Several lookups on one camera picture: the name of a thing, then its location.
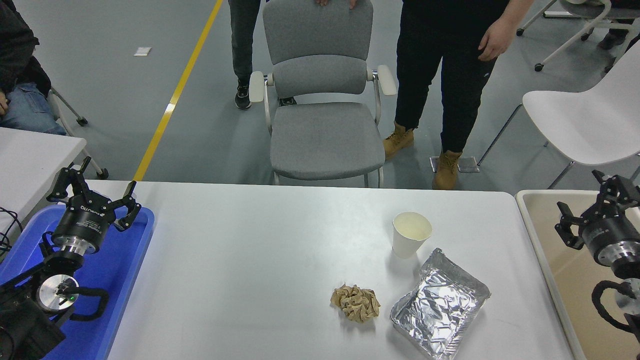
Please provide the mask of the person's left hand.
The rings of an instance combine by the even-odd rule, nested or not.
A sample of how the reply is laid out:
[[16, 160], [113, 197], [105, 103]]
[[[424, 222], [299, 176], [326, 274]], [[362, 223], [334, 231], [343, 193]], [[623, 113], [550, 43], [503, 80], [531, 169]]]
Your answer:
[[494, 60], [504, 54], [515, 38], [518, 23], [511, 19], [501, 17], [487, 28], [478, 50], [478, 59], [483, 62]]

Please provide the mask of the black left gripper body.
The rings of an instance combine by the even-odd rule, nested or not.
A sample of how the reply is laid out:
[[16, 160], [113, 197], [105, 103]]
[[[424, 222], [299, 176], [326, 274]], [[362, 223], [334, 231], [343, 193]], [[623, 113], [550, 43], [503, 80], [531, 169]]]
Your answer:
[[92, 194], [85, 199], [81, 194], [70, 198], [66, 210], [53, 232], [53, 243], [62, 246], [66, 239], [80, 239], [90, 244], [90, 249], [100, 249], [106, 233], [115, 221], [115, 211], [105, 210], [110, 199]]

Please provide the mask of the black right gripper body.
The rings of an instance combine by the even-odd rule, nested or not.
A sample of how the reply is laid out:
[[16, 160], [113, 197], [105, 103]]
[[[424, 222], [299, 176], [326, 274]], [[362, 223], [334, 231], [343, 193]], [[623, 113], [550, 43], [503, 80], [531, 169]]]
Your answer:
[[639, 255], [639, 233], [625, 214], [596, 211], [581, 214], [580, 240], [594, 259], [623, 259]]

